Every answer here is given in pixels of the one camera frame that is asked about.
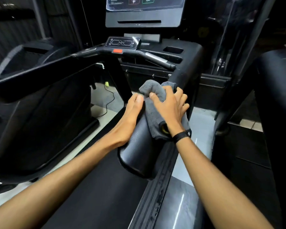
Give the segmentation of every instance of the cup holder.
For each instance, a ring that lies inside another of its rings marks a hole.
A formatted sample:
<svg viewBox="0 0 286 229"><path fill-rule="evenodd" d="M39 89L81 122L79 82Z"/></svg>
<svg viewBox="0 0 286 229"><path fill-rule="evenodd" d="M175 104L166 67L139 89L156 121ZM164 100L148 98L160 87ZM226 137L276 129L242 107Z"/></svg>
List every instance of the cup holder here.
<svg viewBox="0 0 286 229"><path fill-rule="evenodd" d="M163 51L173 53L173 54L181 54L183 52L183 49L178 48L178 47L165 47Z"/></svg>

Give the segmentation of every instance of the treadmill display screen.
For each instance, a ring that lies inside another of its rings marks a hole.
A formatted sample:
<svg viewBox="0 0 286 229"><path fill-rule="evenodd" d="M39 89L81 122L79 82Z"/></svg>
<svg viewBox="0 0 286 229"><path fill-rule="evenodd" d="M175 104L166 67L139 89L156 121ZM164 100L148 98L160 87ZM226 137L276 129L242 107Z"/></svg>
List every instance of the treadmill display screen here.
<svg viewBox="0 0 286 229"><path fill-rule="evenodd" d="M140 11L183 8L185 0L107 0L108 11Z"/></svg>

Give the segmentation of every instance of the black wristband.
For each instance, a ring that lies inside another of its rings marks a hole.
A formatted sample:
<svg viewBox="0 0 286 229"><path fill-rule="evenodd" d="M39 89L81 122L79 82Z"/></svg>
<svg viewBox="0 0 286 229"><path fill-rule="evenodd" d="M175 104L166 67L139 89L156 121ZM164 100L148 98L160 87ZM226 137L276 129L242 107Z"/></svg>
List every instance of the black wristband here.
<svg viewBox="0 0 286 229"><path fill-rule="evenodd" d="M178 141L185 137L190 137L187 132L177 133L175 136L173 136L173 142L176 144Z"/></svg>

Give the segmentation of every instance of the red button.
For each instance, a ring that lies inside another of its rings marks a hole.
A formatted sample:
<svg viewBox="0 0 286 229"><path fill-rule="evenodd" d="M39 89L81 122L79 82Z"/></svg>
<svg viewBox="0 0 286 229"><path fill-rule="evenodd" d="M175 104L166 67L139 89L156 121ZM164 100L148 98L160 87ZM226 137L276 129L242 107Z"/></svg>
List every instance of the red button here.
<svg viewBox="0 0 286 229"><path fill-rule="evenodd" d="M114 49L113 52L114 52L114 53L120 53L120 54L122 54L122 53L123 53L123 50L122 50L122 49Z"/></svg>

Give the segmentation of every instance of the black cord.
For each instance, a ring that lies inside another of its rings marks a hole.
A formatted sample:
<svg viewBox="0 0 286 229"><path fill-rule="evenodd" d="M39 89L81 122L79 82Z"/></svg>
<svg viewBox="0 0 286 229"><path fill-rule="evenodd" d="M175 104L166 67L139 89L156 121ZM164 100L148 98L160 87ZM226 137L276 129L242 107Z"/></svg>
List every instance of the black cord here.
<svg viewBox="0 0 286 229"><path fill-rule="evenodd" d="M113 92L111 92L111 93L112 93L112 95L113 95L113 100L111 100L108 104L110 104L110 103L111 103L112 101L114 101L114 99L115 99L114 93L113 93ZM108 110L107 110L107 105L108 105L108 104L106 104L106 113L104 113L103 115L106 115L107 112L108 112Z"/></svg>

